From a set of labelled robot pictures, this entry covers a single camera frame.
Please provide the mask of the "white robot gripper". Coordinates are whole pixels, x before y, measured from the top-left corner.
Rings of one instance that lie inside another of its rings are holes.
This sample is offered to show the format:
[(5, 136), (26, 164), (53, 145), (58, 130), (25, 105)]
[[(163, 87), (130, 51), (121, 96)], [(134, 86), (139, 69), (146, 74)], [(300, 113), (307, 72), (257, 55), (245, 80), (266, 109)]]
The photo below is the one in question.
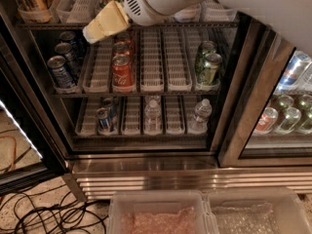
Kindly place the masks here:
[(123, 0), (122, 6), (113, 0), (83, 28), (82, 32), (90, 44), (95, 44), (128, 29), (131, 25), (129, 18), (139, 25), (149, 26), (201, 1), (203, 0)]

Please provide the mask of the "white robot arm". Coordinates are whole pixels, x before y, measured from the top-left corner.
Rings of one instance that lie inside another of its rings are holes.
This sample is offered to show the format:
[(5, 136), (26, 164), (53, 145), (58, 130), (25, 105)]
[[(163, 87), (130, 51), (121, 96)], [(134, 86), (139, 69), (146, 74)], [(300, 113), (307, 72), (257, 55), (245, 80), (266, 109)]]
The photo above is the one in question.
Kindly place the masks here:
[[(94, 44), (117, 34), (133, 21), (153, 25), (191, 5), (205, 0), (120, 0), (109, 2), (83, 28)], [(271, 28), (306, 54), (312, 53), (312, 0), (217, 0)]]

